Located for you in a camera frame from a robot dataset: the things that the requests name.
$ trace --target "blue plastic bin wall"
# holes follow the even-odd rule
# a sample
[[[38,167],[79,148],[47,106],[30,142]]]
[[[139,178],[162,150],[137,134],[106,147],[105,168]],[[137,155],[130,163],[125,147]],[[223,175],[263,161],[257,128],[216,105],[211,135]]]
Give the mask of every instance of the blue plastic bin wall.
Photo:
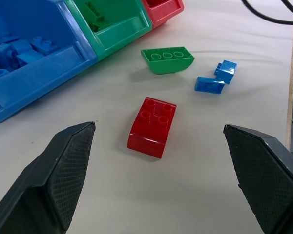
[[[64,2],[0,0],[2,44],[0,122],[98,61]]]

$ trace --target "white table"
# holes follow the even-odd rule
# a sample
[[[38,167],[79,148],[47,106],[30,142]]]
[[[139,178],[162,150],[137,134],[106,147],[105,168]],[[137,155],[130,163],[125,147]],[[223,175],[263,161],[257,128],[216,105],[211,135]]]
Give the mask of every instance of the white table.
[[[251,0],[285,20],[279,1]],[[261,234],[238,188],[223,127],[286,141],[293,26],[251,14],[240,0],[185,0],[185,11],[0,124],[0,200],[52,136],[95,121],[86,181],[68,234]],[[187,70],[154,75],[141,49],[185,46]],[[238,63],[221,95],[198,93],[224,59]],[[161,160],[129,150],[144,99],[178,105]]]

